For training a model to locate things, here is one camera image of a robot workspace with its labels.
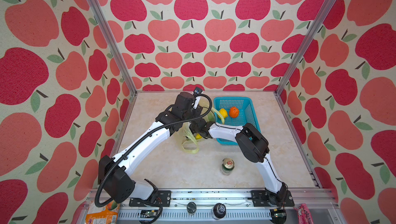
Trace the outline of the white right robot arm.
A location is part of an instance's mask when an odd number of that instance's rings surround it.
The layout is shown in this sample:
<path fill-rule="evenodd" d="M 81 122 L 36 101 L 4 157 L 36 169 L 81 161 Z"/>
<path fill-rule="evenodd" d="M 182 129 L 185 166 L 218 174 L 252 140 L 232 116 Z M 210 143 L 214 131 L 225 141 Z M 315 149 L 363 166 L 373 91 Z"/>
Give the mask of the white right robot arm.
<path fill-rule="evenodd" d="M 272 206 L 282 206 L 287 200 L 288 187 L 281 181 L 270 158 L 269 142 L 250 123 L 244 126 L 228 126 L 213 121 L 193 121 L 189 127 L 194 134 L 205 139 L 225 139 L 236 143 L 244 157 L 256 164 L 264 183 L 268 201 Z"/>

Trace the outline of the yellow toy fruit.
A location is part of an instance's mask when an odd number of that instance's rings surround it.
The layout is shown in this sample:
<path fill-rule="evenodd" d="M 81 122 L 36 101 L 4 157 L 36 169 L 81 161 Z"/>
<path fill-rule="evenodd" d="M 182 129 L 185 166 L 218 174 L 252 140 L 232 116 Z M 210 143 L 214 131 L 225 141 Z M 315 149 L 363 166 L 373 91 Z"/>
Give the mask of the yellow toy fruit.
<path fill-rule="evenodd" d="M 223 108 L 219 110 L 219 113 L 220 113 L 221 117 L 224 118 L 224 119 L 228 117 L 227 110 L 225 110 Z"/>

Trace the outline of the orange toy tangerine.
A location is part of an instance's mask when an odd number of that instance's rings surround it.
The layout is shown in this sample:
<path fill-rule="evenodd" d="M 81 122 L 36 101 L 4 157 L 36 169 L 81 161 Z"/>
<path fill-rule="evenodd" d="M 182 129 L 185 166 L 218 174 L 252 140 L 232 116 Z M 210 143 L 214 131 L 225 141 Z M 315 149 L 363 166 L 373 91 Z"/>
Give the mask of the orange toy tangerine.
<path fill-rule="evenodd" d="M 239 114 L 240 114 L 240 110 L 237 107 L 233 106 L 230 108 L 229 116 L 231 118 L 237 118 L 239 116 Z"/>

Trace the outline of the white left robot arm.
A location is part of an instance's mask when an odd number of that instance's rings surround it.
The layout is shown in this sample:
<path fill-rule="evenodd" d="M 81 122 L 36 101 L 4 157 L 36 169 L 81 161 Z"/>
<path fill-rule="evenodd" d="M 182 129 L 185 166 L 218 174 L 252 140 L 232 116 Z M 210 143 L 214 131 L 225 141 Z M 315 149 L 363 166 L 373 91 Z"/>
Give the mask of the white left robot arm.
<path fill-rule="evenodd" d="M 103 207 L 112 201 L 122 203 L 127 198 L 155 201 L 156 186 L 149 180 L 134 181 L 131 175 L 147 155 L 184 123 L 204 117 L 198 108 L 202 96 L 203 90 L 199 87 L 193 93 L 180 93 L 175 103 L 161 112 L 149 129 L 129 147 L 112 158 L 106 155 L 100 159 L 95 206 Z"/>

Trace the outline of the yellow plastic bag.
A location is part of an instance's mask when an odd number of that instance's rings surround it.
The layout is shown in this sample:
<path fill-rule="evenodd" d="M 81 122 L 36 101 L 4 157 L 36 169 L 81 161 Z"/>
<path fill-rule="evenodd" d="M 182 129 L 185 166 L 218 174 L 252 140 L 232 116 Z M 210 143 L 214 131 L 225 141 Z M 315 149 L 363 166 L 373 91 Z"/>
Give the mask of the yellow plastic bag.
<path fill-rule="evenodd" d="M 219 118 L 221 123 L 225 123 L 225 118 L 228 117 L 228 112 L 225 111 L 225 117 L 223 116 L 223 111 L 218 111 L 214 107 L 211 108 L 210 113 L 203 118 L 205 122 L 213 121 L 215 122 L 216 118 Z M 180 139 L 177 144 L 180 149 L 182 149 L 185 153 L 197 154 L 199 152 L 198 142 L 202 141 L 203 138 L 198 138 L 197 133 L 193 133 L 190 130 L 190 123 L 184 123 L 182 128 L 179 130 L 178 135 Z"/>

